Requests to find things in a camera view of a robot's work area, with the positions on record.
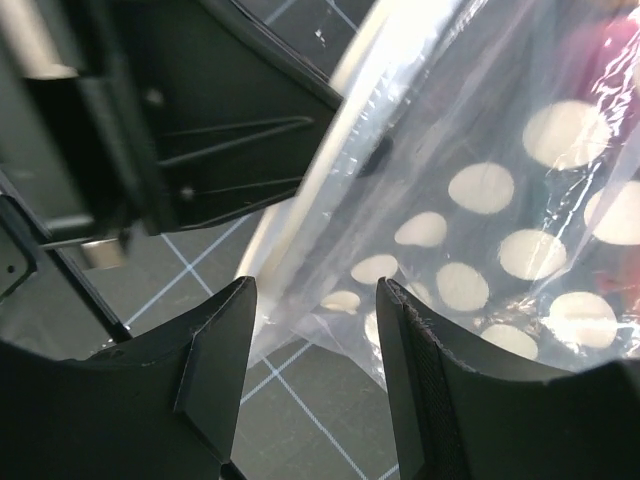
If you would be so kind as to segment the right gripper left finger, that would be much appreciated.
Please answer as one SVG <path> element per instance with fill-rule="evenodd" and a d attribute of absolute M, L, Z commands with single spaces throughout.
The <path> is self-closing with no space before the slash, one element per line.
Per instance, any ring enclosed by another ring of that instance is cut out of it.
<path fill-rule="evenodd" d="M 257 288 L 241 277 L 85 360 L 1 346 L 5 479 L 237 479 Z"/>

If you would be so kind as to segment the clear dotted zip bag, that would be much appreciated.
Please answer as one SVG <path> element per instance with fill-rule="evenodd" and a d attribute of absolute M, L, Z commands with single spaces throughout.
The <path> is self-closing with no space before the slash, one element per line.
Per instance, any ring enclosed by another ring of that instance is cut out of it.
<path fill-rule="evenodd" d="M 385 374 L 392 279 L 522 357 L 639 354 L 639 124 L 619 148 L 574 97 L 567 40 L 635 1 L 382 1 L 331 83 L 343 104 L 293 199 L 265 212 L 249 354 L 295 339 Z"/>

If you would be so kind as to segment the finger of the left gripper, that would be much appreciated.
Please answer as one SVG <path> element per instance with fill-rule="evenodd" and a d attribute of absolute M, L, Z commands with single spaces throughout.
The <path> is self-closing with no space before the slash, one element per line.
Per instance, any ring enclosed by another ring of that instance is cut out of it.
<path fill-rule="evenodd" d="M 118 1 L 114 25 L 141 95 L 153 233 L 295 194 L 342 100 L 320 70 L 236 1 Z"/>

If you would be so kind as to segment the purple onion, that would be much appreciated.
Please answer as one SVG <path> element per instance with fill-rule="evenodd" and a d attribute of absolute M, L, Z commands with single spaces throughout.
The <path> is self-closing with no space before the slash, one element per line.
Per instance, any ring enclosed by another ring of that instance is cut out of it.
<path fill-rule="evenodd" d="M 567 40 L 574 97 L 597 107 L 610 128 L 609 146 L 621 147 L 639 124 L 639 20 L 584 24 Z"/>

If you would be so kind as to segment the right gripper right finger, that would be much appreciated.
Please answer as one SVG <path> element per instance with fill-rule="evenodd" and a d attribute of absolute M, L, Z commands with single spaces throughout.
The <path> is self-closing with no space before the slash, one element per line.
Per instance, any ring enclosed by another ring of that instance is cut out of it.
<path fill-rule="evenodd" d="M 639 364 L 571 373 L 483 340 L 382 279 L 376 315 L 404 479 L 635 479 Z"/>

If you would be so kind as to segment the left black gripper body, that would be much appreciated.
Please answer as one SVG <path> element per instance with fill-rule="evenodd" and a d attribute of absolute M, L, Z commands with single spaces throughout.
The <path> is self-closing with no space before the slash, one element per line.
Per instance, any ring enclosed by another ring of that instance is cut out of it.
<path fill-rule="evenodd" d="M 53 244 L 124 244 L 139 204 L 100 5 L 1 4 L 1 172 Z"/>

